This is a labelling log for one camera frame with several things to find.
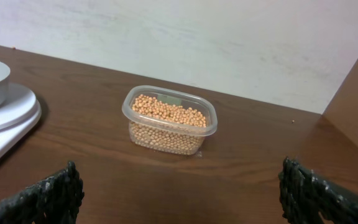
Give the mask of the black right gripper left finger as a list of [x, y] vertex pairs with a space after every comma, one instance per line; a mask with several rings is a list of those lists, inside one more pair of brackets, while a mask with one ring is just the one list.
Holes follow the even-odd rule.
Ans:
[[67, 166], [0, 201], [0, 224], [75, 224], [85, 196], [83, 181], [73, 161]]

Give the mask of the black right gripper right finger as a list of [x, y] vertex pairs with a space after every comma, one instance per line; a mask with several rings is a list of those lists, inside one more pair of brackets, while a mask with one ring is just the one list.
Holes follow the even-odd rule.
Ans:
[[358, 224], [358, 195], [285, 158], [278, 174], [282, 217], [291, 224]]

